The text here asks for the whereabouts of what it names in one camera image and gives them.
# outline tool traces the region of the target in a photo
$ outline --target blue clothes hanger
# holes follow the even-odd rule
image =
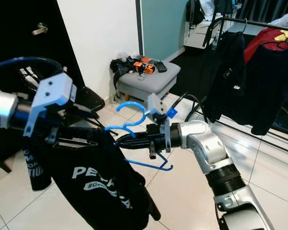
[[[136,138],[136,134],[134,132],[132,132],[129,128],[127,128],[127,126],[137,126],[137,125],[141,124],[146,119],[146,116],[150,113],[150,111],[146,110],[146,108],[143,105],[141,105],[140,103],[137,103],[137,102],[124,102],[117,107],[116,111],[119,112],[123,107],[126,107],[126,106],[136,106],[136,107],[140,108],[140,110],[143,113],[142,118],[137,122],[126,123],[123,126],[108,126],[108,127],[105,127],[105,130],[122,129],[122,130],[129,132],[133,138]],[[169,168],[164,168],[164,166],[167,164],[168,160],[164,156],[162,156],[161,153],[157,153],[157,155],[159,157],[161,157],[161,159],[163,159],[163,161],[164,161],[162,163],[162,165],[159,167],[151,165],[151,164],[145,164],[142,162],[129,160],[129,159],[125,159],[125,160],[129,163],[132,163],[132,164],[138,164],[138,165],[141,165],[144,167],[159,169],[159,170],[163,170],[163,171],[169,171],[169,170],[173,169],[173,165],[171,165]]]

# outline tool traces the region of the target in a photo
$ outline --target clothes rack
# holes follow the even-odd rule
[[[212,21],[211,21],[211,24],[208,26],[208,29],[207,29],[207,33],[206,33],[206,36],[205,36],[205,39],[204,39],[203,47],[209,45],[209,41],[210,41],[210,39],[211,39],[211,37],[212,37],[212,31],[213,31],[213,29],[214,29],[215,27],[217,27],[220,23],[221,23],[220,31],[223,30],[223,26],[224,26],[224,22],[225,22],[225,21],[237,22],[237,23],[246,23],[246,24],[250,24],[250,25],[257,25],[257,26],[262,26],[262,27],[268,27],[268,28],[274,28],[274,29],[279,29],[279,30],[288,31],[288,27],[284,27],[284,26],[276,26],[276,25],[272,25],[272,24],[260,23],[260,22],[255,22],[255,21],[246,21],[246,20],[243,20],[243,19],[229,18],[229,17],[226,17],[226,16],[220,17],[220,18],[217,18],[217,19],[216,19],[216,16],[215,16],[215,13],[214,13],[213,18],[212,18]],[[196,112],[196,113],[199,113],[199,114],[202,114],[201,112],[197,111],[198,108],[199,108],[199,105],[197,104],[197,105],[191,110],[191,112],[189,113],[188,117],[191,117],[191,115],[192,115],[193,113],[195,113],[195,112]],[[288,149],[286,149],[286,148],[284,148],[284,147],[282,147],[282,146],[279,146],[279,145],[274,144],[274,143],[272,143],[272,142],[266,141],[266,140],[264,140],[264,139],[262,139],[262,138],[259,138],[259,137],[256,137],[256,136],[254,136],[254,135],[251,135],[251,134],[249,134],[249,133],[247,133],[247,132],[244,132],[244,131],[242,131],[242,130],[239,130],[239,129],[235,128],[235,127],[232,127],[232,126],[230,126],[230,125],[227,125],[227,124],[225,124],[225,123],[223,123],[223,122],[220,122],[220,121],[218,121],[218,120],[217,120],[216,122],[218,122],[218,123],[220,123],[220,124],[222,124],[222,125],[225,125],[225,126],[227,126],[227,127],[230,127],[230,128],[232,128],[232,129],[234,129],[234,130],[236,130],[236,131],[239,131],[239,132],[241,132],[241,133],[243,133],[243,134],[245,134],[245,135],[247,135],[247,136],[249,136],[249,137],[258,139],[258,140],[260,140],[260,141],[262,141],[262,142],[264,142],[264,143],[266,143],[266,144],[272,145],[272,146],[274,146],[274,147],[276,147],[276,148],[279,148],[279,149],[281,149],[281,150],[283,150],[283,151],[286,151],[286,152],[288,153]],[[288,134],[288,130],[286,130],[286,129],[282,129],[282,128],[279,128],[279,127],[276,127],[276,126],[272,126],[272,129]],[[274,135],[274,136],[276,136],[276,137],[278,137],[278,138],[281,138],[281,139],[283,139],[283,140],[285,140],[285,141],[288,141],[288,138],[282,137],[282,136],[280,136],[280,135],[278,135],[278,134],[275,134],[275,133],[273,133],[273,132],[270,132],[270,131],[268,131],[268,133],[271,134],[271,135]]]

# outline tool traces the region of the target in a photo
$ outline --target door handle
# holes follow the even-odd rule
[[[39,24],[37,24],[37,27],[38,27],[37,30],[32,31],[33,35],[39,35],[42,33],[47,33],[47,31],[48,31],[48,27],[45,23],[39,23]]]

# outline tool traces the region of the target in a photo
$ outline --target ottoman leg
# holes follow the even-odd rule
[[[129,94],[126,94],[126,93],[125,93],[125,100],[126,100],[126,101],[129,101],[129,99],[130,99]]]

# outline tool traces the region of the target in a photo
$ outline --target hanger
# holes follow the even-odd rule
[[[245,26],[244,26],[244,28],[243,28],[243,30],[242,30],[242,33],[244,33],[244,31],[245,31],[245,29],[246,29],[246,26],[248,25],[248,20],[247,20],[246,18],[244,18],[244,20],[245,20]]]
[[[137,121],[137,122],[126,123],[123,126],[108,126],[108,127],[105,128],[105,130],[122,129],[122,130],[125,130],[125,131],[129,132],[130,135],[133,138],[136,138],[136,134],[134,132],[132,132],[130,129],[128,129],[127,126],[137,126],[137,125],[141,124],[146,119],[146,116],[150,113],[150,111],[146,110],[143,105],[141,105],[140,103],[137,103],[137,102],[124,102],[124,103],[122,103],[121,105],[119,105],[117,107],[116,111],[119,112],[123,107],[126,107],[126,106],[136,106],[136,107],[140,108],[142,113],[143,113],[142,118],[139,121]],[[125,159],[125,161],[127,161],[129,163],[132,163],[132,164],[138,164],[138,165],[141,165],[141,166],[144,166],[144,167],[153,168],[153,169],[159,169],[159,170],[163,170],[163,171],[169,171],[169,170],[173,169],[173,165],[171,165],[169,168],[164,168],[164,166],[167,164],[168,160],[164,156],[162,156],[161,153],[157,153],[157,155],[161,159],[163,159],[163,161],[164,161],[161,166],[154,166],[154,165],[151,165],[151,164],[145,164],[145,163],[142,163],[142,162],[133,161],[133,160],[129,160],[129,159]]]
[[[265,42],[265,43],[262,43],[262,45],[271,44],[271,43],[276,43],[276,44],[277,44],[276,46],[277,46],[278,48],[285,50],[285,48],[283,48],[283,47],[280,46],[280,44],[283,43],[283,42],[286,43],[287,49],[288,49],[288,38],[286,38],[285,41],[280,41],[280,42],[277,42],[277,41]]]

